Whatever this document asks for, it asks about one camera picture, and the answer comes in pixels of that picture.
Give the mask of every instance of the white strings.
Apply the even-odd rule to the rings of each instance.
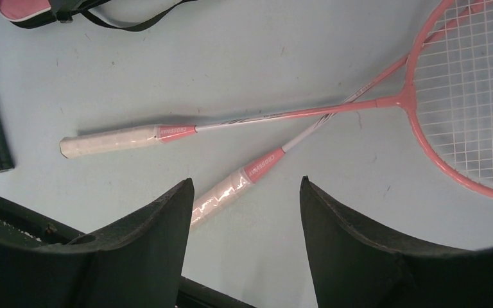
[[[476,1],[455,2],[434,31],[470,5]],[[433,149],[461,174],[493,188],[493,1],[480,5],[425,45],[415,87],[419,122]]]

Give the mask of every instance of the badminton racket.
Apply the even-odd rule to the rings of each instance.
[[[475,10],[480,10],[481,5],[473,6],[464,10],[459,14],[458,18],[448,22],[447,28],[452,28],[458,22],[459,18],[464,18],[471,13],[475,13]],[[435,31],[429,37],[427,41],[434,41],[439,36],[444,35],[444,31]],[[407,61],[408,56],[404,56],[399,61],[394,63],[393,67],[389,67],[388,74],[392,74],[396,69],[400,68]],[[364,93],[366,90],[373,87],[373,85],[380,82],[380,80],[372,81],[368,85],[364,86],[358,91],[358,93]],[[65,137],[60,141],[60,151],[66,158],[75,158],[89,154],[104,153],[116,150],[125,150],[131,148],[140,148],[145,146],[153,146],[158,144],[165,144],[171,141],[175,141],[190,135],[194,135],[198,132],[204,132],[208,130],[215,130],[220,128],[227,128],[230,126],[240,126],[250,123],[276,121],[285,118],[306,117],[315,116],[318,114],[325,114],[331,111],[333,107],[325,108],[313,108],[309,110],[301,110],[297,112],[284,112],[279,114],[263,115],[259,117],[251,117],[244,119],[235,119],[218,124],[207,125],[145,125],[134,128],[126,128],[122,130],[114,130],[110,132],[96,133],[91,135],[82,135],[77,137]]]
[[[435,40],[443,36],[443,41]],[[359,94],[356,98],[391,74],[385,73],[393,72],[399,63],[366,85],[364,91],[355,93]],[[443,0],[413,45],[400,94],[330,109],[339,112],[390,106],[405,110],[425,154],[444,173],[493,198],[493,1]],[[238,198],[291,147],[332,116],[325,115],[287,145],[232,173],[196,200],[191,226]]]
[[[457,19],[451,19],[447,24],[443,25],[439,31],[433,32],[424,41],[423,48],[427,47],[429,43],[434,42],[444,35],[445,29],[450,30],[457,26],[458,22],[464,18],[468,18],[470,14],[477,13],[480,11],[482,6],[475,4],[482,3],[483,0],[477,0],[473,3],[474,6],[466,7],[458,15]],[[376,86],[378,83],[387,79],[390,75],[395,73],[400,67],[405,65],[409,54],[403,56],[398,61],[394,62],[391,66],[387,67],[381,74],[375,77],[368,84],[360,88],[353,95],[347,97],[343,103],[351,103],[370,90],[372,87]],[[205,193],[200,198],[196,199],[194,202],[194,210],[192,211],[191,218],[191,228],[197,227],[203,223],[208,217],[214,215],[219,210],[225,208],[227,205],[231,204],[237,200],[241,195],[246,193],[249,189],[254,186],[272,167],[274,167],[278,161],[291,150],[298,143],[303,141],[307,136],[314,133],[317,129],[322,127],[328,120],[330,120],[336,114],[326,114],[320,118],[315,124],[311,125],[309,128],[304,130],[302,133],[297,135],[295,138],[290,140],[284,146],[277,148],[268,154],[254,160],[248,165],[239,168],[237,171],[230,174],[220,183],[215,185],[210,191]]]

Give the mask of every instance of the racket handle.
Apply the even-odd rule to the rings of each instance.
[[[196,133],[195,126],[145,125],[60,141],[61,154],[75,158],[89,154],[140,148],[167,143]]]
[[[254,183],[250,181],[245,173],[245,168],[233,172],[194,202],[190,229],[197,227],[208,217],[215,215],[221,209],[237,200],[253,185]]]
[[[194,202],[190,229],[203,223],[256,184],[284,156],[282,148],[273,150],[235,171]]]

